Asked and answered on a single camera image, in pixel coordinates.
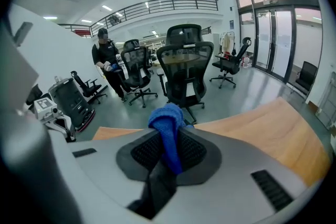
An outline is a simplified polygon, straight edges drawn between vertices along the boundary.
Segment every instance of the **ceiling light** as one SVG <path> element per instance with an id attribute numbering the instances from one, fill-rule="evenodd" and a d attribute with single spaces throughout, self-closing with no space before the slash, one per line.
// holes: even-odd
<path id="1" fill-rule="evenodd" d="M 108 6 L 103 5 L 102 7 L 109 10 L 109 11 L 112 11 L 112 8 L 109 8 Z"/>
<path id="2" fill-rule="evenodd" d="M 46 20 L 56 20 L 57 19 L 57 17 L 55 17 L 55 16 L 45 16 L 43 18 L 46 19 Z"/>

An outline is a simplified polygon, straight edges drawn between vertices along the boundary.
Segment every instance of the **gray floor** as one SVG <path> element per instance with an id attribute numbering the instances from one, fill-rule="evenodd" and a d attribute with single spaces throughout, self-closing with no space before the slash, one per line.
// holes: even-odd
<path id="1" fill-rule="evenodd" d="M 310 124 L 328 154 L 331 155 L 329 132 L 310 112 L 299 94 L 296 92 L 290 94 L 291 89 L 285 84 L 255 68 L 241 68 L 240 72 L 233 76 L 234 82 L 237 83 L 236 89 L 229 82 L 224 82 L 221 89 L 218 88 L 220 80 L 209 82 L 210 78 L 217 77 L 219 74 L 218 68 L 208 66 L 204 78 L 207 92 L 202 98 L 202 101 L 205 102 L 205 109 L 202 109 L 200 105 L 192 107 L 198 123 L 237 115 L 266 104 L 277 97 L 283 97 Z M 128 102 L 122 103 L 113 90 L 104 91 L 108 97 L 103 97 L 101 104 L 97 104 L 97 102 L 93 104 L 96 116 L 83 132 L 77 134 L 77 141 L 91 140 L 100 126 L 126 129 L 146 128 L 151 112 L 164 106 L 167 102 L 156 74 L 152 75 L 149 87 L 152 92 L 157 92 L 159 97 L 145 96 L 146 108 L 142 108 L 141 99 L 129 106 Z M 190 115 L 185 109 L 183 111 L 185 118 L 191 122 Z"/>

